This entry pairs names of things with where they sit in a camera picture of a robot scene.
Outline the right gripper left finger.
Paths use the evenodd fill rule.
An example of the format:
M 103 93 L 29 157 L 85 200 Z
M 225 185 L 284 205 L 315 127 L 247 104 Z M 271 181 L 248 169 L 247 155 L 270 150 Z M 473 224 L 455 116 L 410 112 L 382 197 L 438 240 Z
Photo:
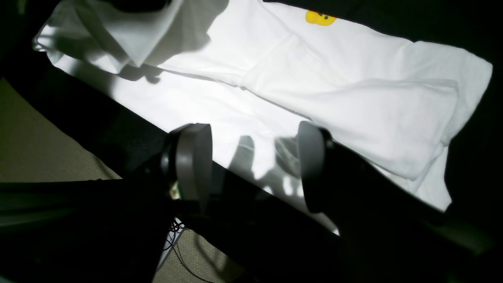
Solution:
M 149 204 L 174 215 L 204 215 L 212 183 L 213 135 L 209 124 L 189 123 L 167 134 L 161 149 L 130 181 Z

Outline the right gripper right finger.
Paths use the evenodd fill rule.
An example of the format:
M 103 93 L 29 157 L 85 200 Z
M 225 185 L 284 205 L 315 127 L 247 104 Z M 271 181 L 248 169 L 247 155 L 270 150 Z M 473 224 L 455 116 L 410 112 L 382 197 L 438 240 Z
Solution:
M 327 129 L 301 122 L 297 147 L 308 210 L 326 215 L 344 240 L 403 241 L 444 224 L 442 212 L 336 143 Z

